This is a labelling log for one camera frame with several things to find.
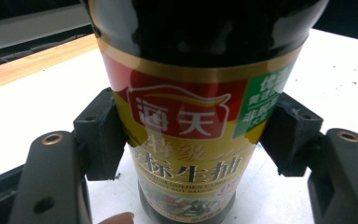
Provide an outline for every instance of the yellow label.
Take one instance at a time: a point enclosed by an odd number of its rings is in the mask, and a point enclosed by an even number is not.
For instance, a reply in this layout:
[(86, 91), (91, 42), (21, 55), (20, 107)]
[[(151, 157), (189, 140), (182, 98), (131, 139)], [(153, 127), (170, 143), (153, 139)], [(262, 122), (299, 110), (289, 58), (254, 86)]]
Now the yellow label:
[(262, 63), (189, 68), (99, 39), (142, 191), (163, 216), (200, 222), (233, 196), (299, 49)]

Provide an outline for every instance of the haitian logo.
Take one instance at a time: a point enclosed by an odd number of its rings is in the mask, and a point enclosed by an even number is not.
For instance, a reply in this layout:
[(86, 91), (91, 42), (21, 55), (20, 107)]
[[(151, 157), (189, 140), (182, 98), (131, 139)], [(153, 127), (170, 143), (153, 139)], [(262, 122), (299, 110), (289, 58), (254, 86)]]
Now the haitian logo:
[(219, 138), (230, 94), (201, 97), (170, 85), (129, 89), (132, 117), (147, 129), (186, 139)]

